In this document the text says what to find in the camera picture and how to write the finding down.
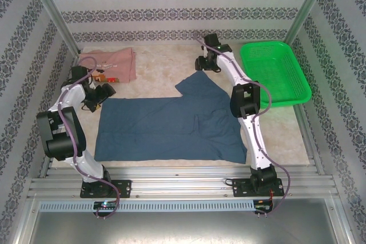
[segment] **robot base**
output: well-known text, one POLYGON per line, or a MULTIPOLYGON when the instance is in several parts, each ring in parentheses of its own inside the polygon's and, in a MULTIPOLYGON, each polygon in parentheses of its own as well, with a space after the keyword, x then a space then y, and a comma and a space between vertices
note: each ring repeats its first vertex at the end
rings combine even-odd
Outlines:
MULTIPOLYGON (((130 198, 131 180, 112 180, 111 183, 120 191, 120 198, 130 198)), ((101 182, 85 183, 83 181, 80 191, 81 198, 116 198, 117 194, 114 189, 101 182)))
POLYGON ((234 197, 268 197, 271 191, 274 197, 282 197, 285 194, 280 178, 277 178, 272 184, 259 187, 258 190, 254 190, 249 178, 236 178, 231 180, 233 182, 234 197))

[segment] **metal platform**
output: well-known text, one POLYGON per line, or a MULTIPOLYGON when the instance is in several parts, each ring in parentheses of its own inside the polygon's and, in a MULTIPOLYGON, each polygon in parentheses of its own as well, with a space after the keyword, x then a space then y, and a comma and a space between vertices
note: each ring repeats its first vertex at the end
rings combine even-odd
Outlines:
MULTIPOLYGON (((233 205, 230 201, 220 204, 233 205)), ((210 211, 124 211, 103 221, 87 211, 55 213, 43 209, 38 213, 30 243, 295 244, 337 243, 337 236, 322 199, 291 199, 268 218, 220 207, 210 211)))
MULTIPOLYGON (((283 218, 287 220, 292 218, 291 212, 296 210, 300 217, 297 215, 296 218, 298 219, 291 219, 292 222, 304 223, 305 227, 303 229, 310 231, 314 228, 311 228, 309 220, 317 222, 318 219, 325 218, 324 220, 329 220, 329 224, 331 224, 329 227, 331 231, 329 231, 327 237, 332 238, 334 236, 336 243, 355 243, 333 176, 324 175, 315 145, 309 135, 309 129, 307 129, 307 124, 304 122, 303 110, 300 106, 295 106, 294 109, 303 134, 310 164, 285 166, 291 176, 291 187, 285 203, 283 206, 281 205, 281 207, 284 207, 284 211, 281 213, 279 210, 276 214, 283 215, 286 213, 286 217, 283 218), (304 222, 302 215, 307 215, 306 220, 308 221, 304 222)), ((236 215, 237 213, 252 211, 253 200, 261 199, 259 197, 235 198, 232 188, 225 184, 227 178, 249 178, 251 175, 249 166, 107 168, 113 179, 129 179, 133 182, 130 198, 121 199, 118 209, 118 212, 124 213, 116 214, 117 222, 126 226, 128 225, 124 222, 123 217, 128 216, 139 222, 138 213, 143 214, 144 217, 149 217, 148 214, 160 213, 160 217, 163 219, 169 217, 167 214, 173 214, 174 212, 177 218, 180 218, 181 214, 192 213, 187 215, 187 221, 191 220, 192 223, 197 223, 196 219, 199 218, 194 215, 194 212, 205 212, 212 218, 220 218, 220 215, 215 215, 214 212, 216 211, 220 211, 222 217, 228 218, 227 213, 230 212, 240 219, 242 216, 236 215)), ((283 181, 284 188, 286 188, 288 179, 285 173, 280 169, 276 171, 277 176, 283 181)), ((46 164, 42 170, 42 177, 33 178, 29 182, 25 207, 12 243, 43 243, 40 239, 49 239, 50 235, 41 224, 45 225, 51 221, 53 224, 50 224, 50 227, 66 226, 65 224, 68 221, 71 222, 73 218, 78 219, 80 222, 88 222, 91 226, 100 227, 100 225, 93 222, 95 216, 91 211, 93 203, 103 201, 103 199, 80 198, 82 179, 71 167, 49 168, 49 165, 46 164)), ((276 203, 276 200, 281 198, 274 197, 274 199, 274 203, 276 203)), ((249 214, 251 218, 255 218, 253 213, 249 214)), ((251 220, 242 221, 252 224, 251 220)), ((162 223, 163 220, 157 218, 156 222, 162 223)), ((275 223, 269 223, 268 226, 273 227, 275 223)), ((250 230, 247 230, 246 235, 250 235, 250 230)), ((74 232, 74 236, 73 239, 78 239, 77 231, 74 232)), ((293 238, 288 241, 282 243, 294 243, 293 238)), ((334 243, 334 241, 317 243, 334 243)))

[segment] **gray floor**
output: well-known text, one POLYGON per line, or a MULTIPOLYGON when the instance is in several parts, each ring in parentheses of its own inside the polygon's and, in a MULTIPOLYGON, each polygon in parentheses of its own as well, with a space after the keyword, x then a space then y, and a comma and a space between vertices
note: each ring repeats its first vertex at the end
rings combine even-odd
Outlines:
POLYGON ((322 199, 289 199, 268 218, 249 212, 40 213, 32 244, 336 243, 322 199))

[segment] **black bracket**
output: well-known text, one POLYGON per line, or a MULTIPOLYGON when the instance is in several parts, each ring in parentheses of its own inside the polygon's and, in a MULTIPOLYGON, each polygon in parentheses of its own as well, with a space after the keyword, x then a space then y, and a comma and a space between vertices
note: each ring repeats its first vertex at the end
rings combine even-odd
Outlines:
MULTIPOLYGON (((63 108, 62 114, 65 116, 66 121, 70 126, 78 149, 77 156, 80 157, 82 152, 86 149, 85 134, 82 130, 80 121, 74 107, 63 108)), ((37 124, 43 150, 49 158, 54 157, 58 161, 63 161, 74 155, 74 148, 70 135, 67 132, 55 132, 55 130, 59 129, 63 124, 58 112, 44 111, 37 114, 37 124)))
POLYGON ((234 117, 257 114, 261 105, 260 86, 252 83, 238 84, 233 87, 230 100, 230 110, 234 117))
POLYGON ((268 197, 271 190, 274 197, 283 197, 285 194, 282 180, 277 178, 276 182, 271 185, 262 187, 260 190, 255 191, 250 178, 235 178, 232 180, 234 197, 268 197))
POLYGON ((250 168, 250 178, 227 179, 226 184, 233 187, 234 197, 282 197, 284 187, 282 180, 277 178, 275 167, 271 164, 265 169, 250 168))
MULTIPOLYGON (((103 189, 105 185, 101 182, 94 182, 98 184, 98 187, 100 189, 103 189)), ((131 194, 131 186, 132 181, 131 180, 112 180, 111 183, 117 187, 117 189, 120 191, 120 198, 130 198, 131 194)), ((85 183, 83 181, 81 185, 81 191, 80 191, 80 197, 81 198, 116 198, 117 194, 116 191, 112 188, 109 189, 107 193, 102 193, 98 191, 97 189, 88 189, 89 185, 88 183, 85 183)))
MULTIPOLYGON (((87 69, 83 66, 74 66, 71 68, 71 77, 62 84, 62 87, 75 83, 80 78, 87 75, 87 72, 91 69, 87 69)), ((108 83, 102 86, 98 85, 95 89, 90 87, 89 79, 85 79, 80 82, 85 92, 85 99, 82 101, 86 107, 93 113, 100 108, 100 104, 107 98, 116 93, 112 86, 108 83)))
MULTIPOLYGON (((130 198, 132 181, 131 180, 111 180, 108 171, 103 166, 103 180, 110 182, 120 191, 120 198, 130 198)), ((81 198, 116 198, 116 191, 109 185, 95 181, 91 183, 82 182, 81 198)))
MULTIPOLYGON (((217 34, 208 34, 204 37, 205 44, 214 48, 215 50, 225 53, 227 51, 232 52, 232 49, 228 44, 222 45, 219 43, 217 34)), ((217 53, 211 49, 207 49, 207 57, 200 56, 194 63, 196 71, 214 71, 215 73, 221 72, 221 68, 217 66, 217 53)))

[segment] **enclosure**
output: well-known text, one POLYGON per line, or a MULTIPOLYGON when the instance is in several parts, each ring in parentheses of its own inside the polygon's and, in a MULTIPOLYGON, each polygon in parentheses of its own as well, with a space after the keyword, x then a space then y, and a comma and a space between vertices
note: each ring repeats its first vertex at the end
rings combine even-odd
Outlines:
MULTIPOLYGON (((0 243, 366 242, 366 0, 0 2, 0 243), (79 197, 81 177, 45 156, 36 115, 55 103, 79 55, 94 50, 136 53, 136 79, 111 83, 114 98, 181 97, 176 85, 202 55, 194 37, 210 33, 240 66, 249 42, 287 43, 310 85, 307 103, 260 118, 268 154, 291 176, 282 209, 257 219, 246 206, 253 198, 234 197, 224 184, 250 176, 248 150, 246 164, 103 161, 112 179, 133 183, 118 213, 95 221, 95 199, 79 197)), ((224 73, 205 73, 231 96, 224 73)), ((77 113, 92 155, 101 110, 77 113)))

